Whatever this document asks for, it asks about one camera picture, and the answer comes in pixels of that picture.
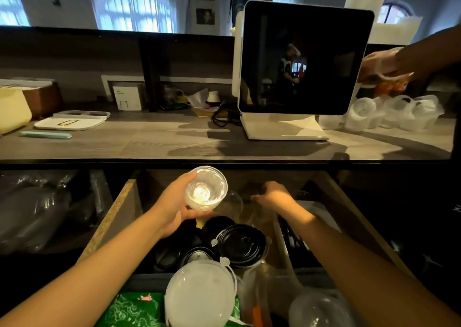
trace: black screen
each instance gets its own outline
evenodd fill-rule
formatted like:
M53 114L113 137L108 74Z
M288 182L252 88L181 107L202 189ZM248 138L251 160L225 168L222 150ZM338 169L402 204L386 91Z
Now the black screen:
M249 1L240 110L346 113L373 19L366 10Z

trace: countertop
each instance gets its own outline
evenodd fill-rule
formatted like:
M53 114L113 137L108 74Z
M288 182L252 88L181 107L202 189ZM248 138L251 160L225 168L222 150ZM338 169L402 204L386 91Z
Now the countertop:
M71 132L72 139L20 137L33 123L0 138L0 163L49 160L443 161L450 158L455 119L439 119L425 132L378 127L360 134L327 131L330 140L249 140L243 127L219 128L183 113L113 113L100 126Z

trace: open drawer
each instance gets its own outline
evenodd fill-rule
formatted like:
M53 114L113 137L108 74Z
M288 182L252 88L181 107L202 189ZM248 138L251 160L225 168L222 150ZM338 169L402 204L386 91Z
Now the open drawer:
M243 199L241 215L243 221L248 220L252 214L261 212L257 204L250 202L250 196L259 193L261 185L266 181L277 180L284 184L291 194L307 187L315 199L326 206L343 233L394 263L403 272L413 276L400 257L377 233L328 173L304 170L236 170L223 167L220 169L227 178L229 190L236 191ZM143 212L146 212L165 187L187 171L153 169L135 172L102 220L79 260L91 255ZM266 261L277 268L288 269L291 267L290 260L283 241L280 241L281 233L278 233L280 227L275 219L275 217L265 216L260 224L260 229L272 239Z

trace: white plastic lid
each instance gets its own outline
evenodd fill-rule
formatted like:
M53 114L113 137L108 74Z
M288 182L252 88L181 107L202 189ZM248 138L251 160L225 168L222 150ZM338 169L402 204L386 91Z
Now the white plastic lid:
M224 326L231 316L236 294L236 282L229 270L216 261L197 260L177 271L165 294L170 325Z

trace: white monitor base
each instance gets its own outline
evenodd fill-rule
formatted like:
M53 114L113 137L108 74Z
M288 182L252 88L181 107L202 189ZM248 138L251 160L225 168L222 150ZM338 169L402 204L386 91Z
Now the white monitor base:
M252 140L328 140L314 115L242 112L241 119Z

